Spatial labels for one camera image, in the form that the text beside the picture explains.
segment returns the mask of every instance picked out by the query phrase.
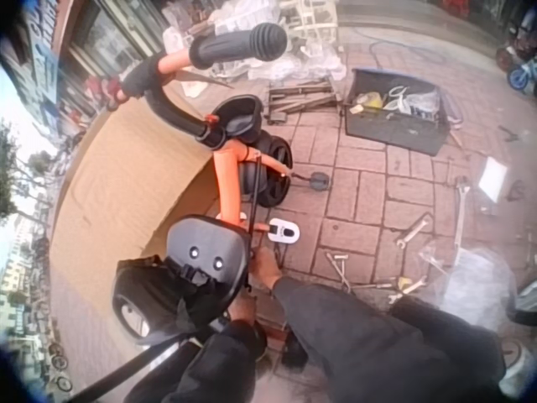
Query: bicycle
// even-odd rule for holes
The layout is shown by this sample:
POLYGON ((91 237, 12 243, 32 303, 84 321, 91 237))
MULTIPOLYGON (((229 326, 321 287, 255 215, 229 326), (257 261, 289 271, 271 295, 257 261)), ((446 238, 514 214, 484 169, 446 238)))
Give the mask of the bicycle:
MULTIPOLYGON (((309 181, 323 191, 329 186, 326 174, 304 177, 293 172, 289 144, 261 129, 263 105, 251 95, 227 99, 205 121, 191 116, 170 101, 162 86, 174 73, 193 65, 207 69, 215 62, 256 57, 275 60, 285 51, 287 35, 275 24, 260 24, 252 31, 195 39, 188 50, 158 54, 144 60, 124 79, 109 108, 120 107, 130 97, 145 97, 151 110, 165 122, 188 133, 213 151, 220 194, 218 218, 187 216, 169 231, 167 257, 154 256, 120 262, 112 295, 112 308, 128 334, 148 350, 107 377, 68 400, 94 401, 138 372, 170 345, 186 338, 206 340, 226 324, 226 309, 243 287, 249 287, 248 262, 252 258, 254 231, 266 233, 279 243, 294 243, 300 229, 292 222, 273 218, 255 222, 257 205, 278 206, 286 197, 292 177, 309 181), (252 207, 246 222, 241 212, 243 195, 252 207), (134 329, 125 309, 143 318, 149 331, 134 329)), ((267 333, 289 338, 281 329, 256 323, 260 357, 267 333)), ((185 348, 185 359, 191 358, 185 348)))

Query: black sleeve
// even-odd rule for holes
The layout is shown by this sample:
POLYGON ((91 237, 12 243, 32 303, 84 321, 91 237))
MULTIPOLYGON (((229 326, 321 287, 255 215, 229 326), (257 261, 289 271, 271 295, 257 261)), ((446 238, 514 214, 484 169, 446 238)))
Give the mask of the black sleeve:
POLYGON ((274 295, 310 359, 324 369, 334 403, 456 401, 473 387, 419 330, 355 296, 285 277, 274 295))
POLYGON ((163 403, 243 403, 255 385, 256 336, 245 322, 232 322, 212 336, 163 403))

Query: storefront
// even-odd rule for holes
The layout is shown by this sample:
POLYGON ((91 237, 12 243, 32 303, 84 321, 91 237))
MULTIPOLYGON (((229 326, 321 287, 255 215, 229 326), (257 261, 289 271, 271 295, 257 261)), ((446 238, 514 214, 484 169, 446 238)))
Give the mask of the storefront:
POLYGON ((83 132, 105 103, 95 102, 89 81, 122 76, 164 48, 167 27, 185 32, 221 5, 212 0, 31 0, 17 34, 2 44, 3 65, 27 109, 48 128, 43 134, 61 146, 66 136, 83 132))

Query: black handlebar grip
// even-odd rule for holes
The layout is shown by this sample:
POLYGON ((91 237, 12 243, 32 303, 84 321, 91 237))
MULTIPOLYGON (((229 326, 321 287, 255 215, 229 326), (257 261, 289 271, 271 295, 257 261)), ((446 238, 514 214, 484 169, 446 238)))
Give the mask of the black handlebar grip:
POLYGON ((264 23, 251 31, 230 32, 220 36, 200 37, 190 47, 190 62, 201 70, 215 62, 255 57, 262 61, 278 59, 287 48, 287 34, 277 24, 264 23))

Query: shop window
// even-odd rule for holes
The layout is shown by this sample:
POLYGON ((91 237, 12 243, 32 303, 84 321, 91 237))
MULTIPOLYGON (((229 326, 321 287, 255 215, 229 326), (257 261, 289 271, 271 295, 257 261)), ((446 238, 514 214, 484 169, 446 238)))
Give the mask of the shop window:
POLYGON ((119 28, 94 2, 87 2, 81 16, 74 42, 109 76, 116 76, 141 60, 119 28))

